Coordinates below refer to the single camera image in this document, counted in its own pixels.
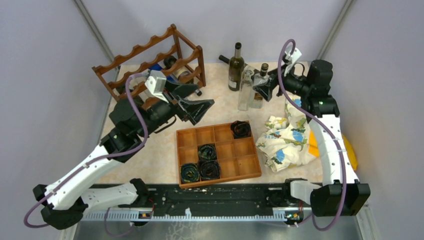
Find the green wine bottle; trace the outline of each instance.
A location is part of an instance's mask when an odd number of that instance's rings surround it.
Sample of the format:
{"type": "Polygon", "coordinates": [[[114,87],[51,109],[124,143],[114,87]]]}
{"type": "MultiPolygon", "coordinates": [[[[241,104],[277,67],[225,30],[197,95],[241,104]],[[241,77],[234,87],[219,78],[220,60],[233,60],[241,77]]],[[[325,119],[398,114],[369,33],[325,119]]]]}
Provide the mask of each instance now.
{"type": "Polygon", "coordinates": [[[245,66],[241,48],[242,44],[237,42],[235,44],[234,56],[229,60],[228,64],[228,88],[231,91],[238,91],[240,89],[240,81],[242,80],[242,73],[245,66]]]}

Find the bottle label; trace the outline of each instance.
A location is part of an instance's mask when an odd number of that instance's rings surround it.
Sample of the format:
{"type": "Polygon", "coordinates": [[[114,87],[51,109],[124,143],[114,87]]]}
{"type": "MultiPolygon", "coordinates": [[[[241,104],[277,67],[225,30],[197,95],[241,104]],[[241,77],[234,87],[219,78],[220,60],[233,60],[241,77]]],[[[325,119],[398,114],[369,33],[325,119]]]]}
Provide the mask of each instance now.
{"type": "Polygon", "coordinates": [[[233,76],[228,77],[228,86],[230,86],[232,88],[237,88],[237,82],[234,81],[233,76]]]}

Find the wooden post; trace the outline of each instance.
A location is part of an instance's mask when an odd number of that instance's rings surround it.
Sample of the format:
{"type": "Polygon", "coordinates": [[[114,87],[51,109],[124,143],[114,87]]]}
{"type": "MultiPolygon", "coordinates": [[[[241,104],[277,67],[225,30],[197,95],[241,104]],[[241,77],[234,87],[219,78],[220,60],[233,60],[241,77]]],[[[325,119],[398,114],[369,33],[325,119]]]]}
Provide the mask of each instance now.
{"type": "Polygon", "coordinates": [[[176,45],[176,55],[178,56],[179,59],[183,58],[183,52],[181,51],[181,45],[180,45],[180,38],[178,37],[177,34],[177,26],[175,26],[175,24],[171,24],[171,28],[173,28],[173,41],[175,42],[176,45]]]}
{"type": "Polygon", "coordinates": [[[203,87],[206,87],[206,76],[205,76],[205,63],[203,62],[203,49],[201,46],[197,46],[197,49],[199,49],[199,57],[198,57],[198,63],[199,66],[201,68],[201,73],[200,73],[200,81],[203,83],[203,87]]]}

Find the beige table surface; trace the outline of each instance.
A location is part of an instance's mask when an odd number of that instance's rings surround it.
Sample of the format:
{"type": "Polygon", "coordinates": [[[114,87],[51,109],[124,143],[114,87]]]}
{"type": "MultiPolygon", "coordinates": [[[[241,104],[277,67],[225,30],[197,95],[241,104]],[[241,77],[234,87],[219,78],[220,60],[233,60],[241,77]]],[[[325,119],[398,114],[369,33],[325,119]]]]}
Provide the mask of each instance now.
{"type": "MultiPolygon", "coordinates": [[[[249,63],[256,69],[261,68],[262,63],[249,63]]],[[[276,68],[276,62],[268,62],[269,69],[276,68]]],[[[121,79],[127,71],[134,71],[139,65],[122,65],[118,79],[121,79]]],[[[216,124],[232,123],[236,120],[249,120],[255,141],[266,130],[264,123],[270,115],[285,117],[284,96],[276,97],[277,88],[274,89],[273,97],[270,102],[263,102],[261,109],[249,109],[248,111],[239,111],[238,92],[229,90],[228,65],[225,63],[207,63],[205,64],[206,87],[201,88],[202,96],[192,94],[188,97],[190,100],[214,99],[215,104],[207,111],[202,120],[195,127],[203,127],[216,124]]],[[[296,65],[296,74],[302,73],[302,66],[296,65]]],[[[105,136],[114,128],[109,119],[109,113],[115,107],[116,101],[112,98],[108,109],[108,117],[102,132],[105,136]]],[[[103,176],[97,183],[118,184],[125,183],[133,178],[141,178],[147,184],[176,184],[179,182],[177,166],[177,137],[176,130],[194,128],[189,122],[182,122],[177,117],[174,125],[162,131],[159,134],[151,134],[145,147],[135,154],[122,166],[112,170],[103,176]]],[[[280,172],[272,172],[265,166],[266,158],[258,150],[262,176],[229,183],[281,183],[289,178],[304,178],[311,182],[321,182],[323,177],[321,161],[315,159],[307,165],[284,169],[280,172]]]]}

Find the floral cloth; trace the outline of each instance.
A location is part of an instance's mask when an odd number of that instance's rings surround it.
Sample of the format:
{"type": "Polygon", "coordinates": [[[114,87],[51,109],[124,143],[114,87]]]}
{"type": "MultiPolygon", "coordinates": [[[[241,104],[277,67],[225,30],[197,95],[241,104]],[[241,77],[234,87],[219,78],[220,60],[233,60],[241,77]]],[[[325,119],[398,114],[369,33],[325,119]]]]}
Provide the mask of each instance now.
{"type": "MultiPolygon", "coordinates": [[[[300,98],[292,100],[301,105],[300,98]]],[[[270,116],[265,123],[267,131],[256,141],[256,146],[267,157],[265,165],[273,172],[309,163],[316,157],[309,153],[311,129],[305,114],[285,102],[285,117],[270,116]]]]}

